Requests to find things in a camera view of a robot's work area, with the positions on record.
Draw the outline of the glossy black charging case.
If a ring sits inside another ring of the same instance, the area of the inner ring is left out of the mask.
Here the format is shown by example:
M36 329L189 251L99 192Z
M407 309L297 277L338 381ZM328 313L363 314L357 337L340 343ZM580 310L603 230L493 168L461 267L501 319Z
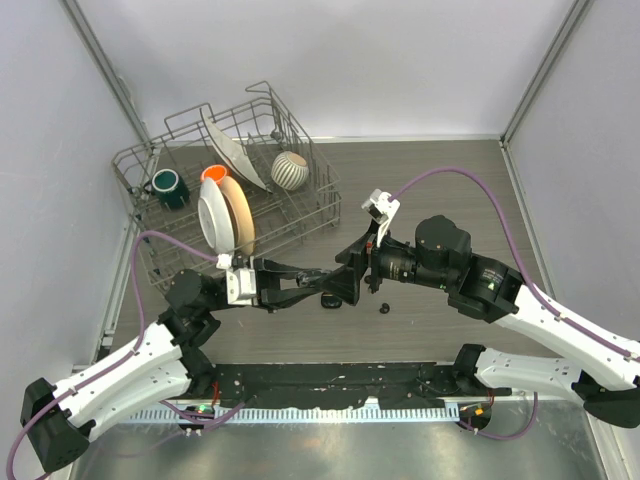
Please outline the glossy black charging case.
M323 294L320 302L324 309L338 309L343 304L343 301L339 297L332 294Z

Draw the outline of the dusty black oval case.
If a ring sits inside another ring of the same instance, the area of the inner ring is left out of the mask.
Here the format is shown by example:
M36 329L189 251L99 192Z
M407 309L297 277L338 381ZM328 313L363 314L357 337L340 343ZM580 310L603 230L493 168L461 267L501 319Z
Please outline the dusty black oval case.
M327 269L304 269L296 273L296 284L300 288L311 288L322 282L322 279L331 273Z

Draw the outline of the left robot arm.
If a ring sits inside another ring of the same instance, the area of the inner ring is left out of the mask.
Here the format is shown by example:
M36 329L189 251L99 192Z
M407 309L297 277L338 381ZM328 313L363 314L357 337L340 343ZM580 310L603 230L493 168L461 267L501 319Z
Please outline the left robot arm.
M214 312L238 307L280 310L322 292L328 271L271 260L223 256L220 274L177 273L167 309L143 322L132 341L63 380L44 378L25 389L20 439L27 439L46 474L65 468L103 433L147 404L187 394L200 399L215 381L201 346L219 328Z

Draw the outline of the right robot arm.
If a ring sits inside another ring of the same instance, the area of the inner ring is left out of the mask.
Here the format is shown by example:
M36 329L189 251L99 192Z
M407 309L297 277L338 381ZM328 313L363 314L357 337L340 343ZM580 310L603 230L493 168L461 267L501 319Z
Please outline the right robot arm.
M621 428L639 425L639 344L554 301L508 265L473 253L471 236L442 215L421 221L413 244L372 223L316 287L354 305L368 275L442 290L461 315L516 331L557 353L555 359L505 354L481 345L459 352L451 380L465 395L488 388L535 390L583 405Z

